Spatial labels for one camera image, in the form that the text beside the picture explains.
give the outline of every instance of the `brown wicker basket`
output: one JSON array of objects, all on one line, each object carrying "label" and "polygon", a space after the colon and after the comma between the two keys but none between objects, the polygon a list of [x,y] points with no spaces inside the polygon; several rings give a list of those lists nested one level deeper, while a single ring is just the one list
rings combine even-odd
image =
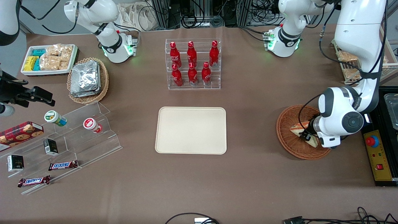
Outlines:
[{"label": "brown wicker basket", "polygon": [[[93,96],[85,96],[85,97],[74,97],[71,94],[69,94],[69,98],[71,98],[73,101],[75,101],[76,103],[81,103],[81,104],[90,104],[94,101],[100,101],[102,100],[102,98],[104,98],[106,92],[108,91],[108,86],[109,86],[109,76],[108,76],[108,71],[105,68],[105,65],[102,63],[101,60],[97,59],[97,58],[85,58],[81,61],[78,61],[76,64],[81,64],[81,63],[86,63],[90,60],[96,61],[99,64],[99,75],[101,77],[101,88],[102,91],[98,94],[98,95],[93,95]],[[69,71],[68,74],[68,82],[66,83],[66,87],[68,88],[68,90],[70,91],[70,79],[71,79],[71,75],[72,75],[72,70]]]},{"label": "brown wicker basket", "polygon": [[[329,148],[323,148],[320,143],[316,148],[308,143],[300,140],[300,138],[290,131],[291,126],[299,122],[299,111],[303,105],[294,105],[286,108],[278,117],[276,123],[276,132],[282,146],[294,156],[300,159],[315,160],[325,157],[329,152]],[[308,121],[319,110],[312,106],[306,106],[301,112],[301,121]]]}]

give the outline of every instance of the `cookie box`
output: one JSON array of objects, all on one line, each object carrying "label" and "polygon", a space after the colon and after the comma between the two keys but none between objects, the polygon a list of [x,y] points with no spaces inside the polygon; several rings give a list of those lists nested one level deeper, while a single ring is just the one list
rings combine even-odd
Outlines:
[{"label": "cookie box", "polygon": [[41,125],[26,121],[0,132],[0,151],[19,145],[42,134],[44,134],[44,129]]}]

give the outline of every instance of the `red emergency stop button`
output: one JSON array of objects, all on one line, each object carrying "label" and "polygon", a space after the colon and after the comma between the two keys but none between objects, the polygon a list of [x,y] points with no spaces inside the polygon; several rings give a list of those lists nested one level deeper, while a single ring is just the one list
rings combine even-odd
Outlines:
[{"label": "red emergency stop button", "polygon": [[365,139],[365,143],[368,146],[376,148],[378,146],[378,138],[376,136],[370,136]]}]

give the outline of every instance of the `table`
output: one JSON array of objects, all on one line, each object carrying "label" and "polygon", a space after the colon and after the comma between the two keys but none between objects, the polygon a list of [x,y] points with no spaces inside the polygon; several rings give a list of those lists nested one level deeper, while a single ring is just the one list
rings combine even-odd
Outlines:
[{"label": "table", "polygon": [[[334,34],[330,27],[323,43],[325,53],[333,55],[327,44]],[[300,48],[283,59],[238,28],[143,32],[137,56],[121,64],[105,58],[94,35],[28,34],[28,46],[73,43],[79,59],[96,57],[105,63],[110,84],[102,103],[111,110],[109,123],[123,149],[29,196],[20,195],[17,183],[7,179],[4,164],[1,222],[163,224],[177,213],[200,212],[225,224],[263,224],[299,215],[356,218],[358,206],[379,218],[397,215],[397,189],[374,186],[360,133],[317,161],[295,158],[278,141],[275,124],[286,107],[342,85],[340,66],[318,49],[318,33],[305,29]],[[221,90],[167,89],[165,39],[190,37],[222,38]],[[66,76],[19,78],[54,93],[54,109],[61,114],[82,106],[68,98]],[[157,153],[157,117],[163,106],[225,108],[227,152]],[[16,107],[12,117],[0,118],[0,130],[26,120],[44,123],[49,109],[40,103]],[[193,218],[173,223],[193,223]]]}]

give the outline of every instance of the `acrylic display stand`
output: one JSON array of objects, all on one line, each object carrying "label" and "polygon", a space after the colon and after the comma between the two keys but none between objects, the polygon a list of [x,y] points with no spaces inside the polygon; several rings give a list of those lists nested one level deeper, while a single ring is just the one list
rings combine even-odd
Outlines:
[{"label": "acrylic display stand", "polygon": [[[202,82],[202,69],[203,63],[209,61],[209,52],[211,49],[211,42],[216,40],[218,42],[219,64],[217,67],[211,67],[211,84],[209,86],[203,85]],[[188,79],[188,42],[192,41],[197,52],[197,73],[198,73],[198,85],[189,85]],[[175,85],[172,77],[172,59],[170,57],[170,42],[175,42],[176,47],[180,53],[182,66],[179,68],[181,71],[184,85],[178,87]],[[221,88],[221,39],[166,39],[165,44],[165,57],[166,57],[166,73],[167,73],[167,85],[170,90],[203,90],[203,89],[220,89]]]},{"label": "acrylic display stand", "polygon": [[[21,172],[9,172],[9,179],[15,182],[15,187],[17,187],[21,178],[29,179],[50,175],[51,179],[48,186],[51,186],[51,184],[63,177],[122,149],[116,133],[111,130],[108,119],[105,116],[108,113],[110,111],[96,101],[65,114],[64,117],[68,122],[63,127],[45,123],[43,125],[43,135],[16,147],[9,148],[1,154],[0,161],[2,164],[7,163],[7,156],[11,154],[23,156],[25,168]],[[83,127],[83,121],[86,118],[94,118],[97,123],[102,125],[102,131],[97,134],[86,130]],[[58,155],[50,156],[45,154],[43,141],[47,138],[57,142]],[[50,163],[72,160],[78,160],[79,167],[48,171]],[[22,187],[21,194],[30,194],[45,186],[47,185]]]}]

